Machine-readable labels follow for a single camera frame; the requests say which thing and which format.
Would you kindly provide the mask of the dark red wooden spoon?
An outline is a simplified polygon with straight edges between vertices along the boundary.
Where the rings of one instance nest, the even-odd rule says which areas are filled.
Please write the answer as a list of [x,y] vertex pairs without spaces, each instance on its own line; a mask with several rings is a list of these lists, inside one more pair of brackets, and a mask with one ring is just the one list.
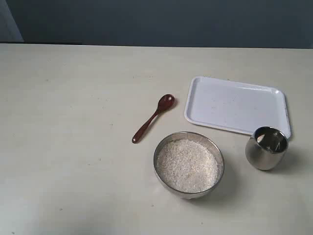
[[172,94],[165,94],[161,97],[157,104],[156,111],[152,116],[139,128],[132,138],[132,143],[138,143],[141,137],[144,135],[145,131],[148,129],[151,122],[161,113],[169,110],[175,103],[175,98]]

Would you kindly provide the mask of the white rice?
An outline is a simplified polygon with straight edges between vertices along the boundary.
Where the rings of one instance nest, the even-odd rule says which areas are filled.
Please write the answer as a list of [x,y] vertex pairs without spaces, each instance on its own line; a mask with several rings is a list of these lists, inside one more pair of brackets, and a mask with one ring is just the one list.
[[168,186],[187,193],[211,188],[218,177],[218,164],[213,154],[190,140],[167,143],[158,154],[156,169]]

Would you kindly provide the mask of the wide steel bowl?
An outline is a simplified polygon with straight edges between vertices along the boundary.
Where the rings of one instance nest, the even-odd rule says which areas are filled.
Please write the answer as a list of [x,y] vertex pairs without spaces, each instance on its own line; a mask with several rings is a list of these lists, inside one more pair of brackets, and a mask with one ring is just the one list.
[[[158,154],[160,153],[161,149],[167,143],[172,142],[172,141],[178,141],[178,140],[190,140],[190,141],[200,143],[201,145],[206,147],[213,154],[213,156],[215,157],[217,164],[218,164],[218,177],[217,177],[215,184],[211,188],[209,188],[205,191],[202,191],[202,192],[198,192],[198,193],[187,193],[187,192],[178,191],[178,190],[168,186],[160,178],[160,176],[157,173],[157,157],[158,157]],[[220,149],[209,138],[207,138],[201,134],[194,133],[194,132],[177,132],[177,133],[173,133],[173,134],[168,135],[157,145],[155,152],[154,152],[154,171],[155,171],[156,177],[158,178],[160,183],[168,191],[179,196],[180,198],[195,199],[195,198],[200,198],[200,197],[203,197],[203,196],[206,196],[207,194],[209,194],[214,188],[216,188],[218,183],[221,181],[223,174],[224,174],[224,158],[223,158],[223,155],[222,155]]]

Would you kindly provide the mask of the stainless steel cup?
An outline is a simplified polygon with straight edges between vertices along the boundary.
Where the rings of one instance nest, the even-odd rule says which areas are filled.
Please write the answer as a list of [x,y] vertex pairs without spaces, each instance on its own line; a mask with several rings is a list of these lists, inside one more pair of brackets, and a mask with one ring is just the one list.
[[258,170],[272,170],[282,161],[288,146],[288,139],[280,130],[263,126],[247,141],[246,159]]

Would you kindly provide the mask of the white rectangular plastic tray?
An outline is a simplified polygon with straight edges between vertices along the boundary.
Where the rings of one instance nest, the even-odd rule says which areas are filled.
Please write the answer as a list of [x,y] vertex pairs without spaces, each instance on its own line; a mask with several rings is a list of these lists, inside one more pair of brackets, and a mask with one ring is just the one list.
[[211,77],[192,79],[184,116],[188,122],[252,135],[262,126],[291,137],[285,95],[282,91]]

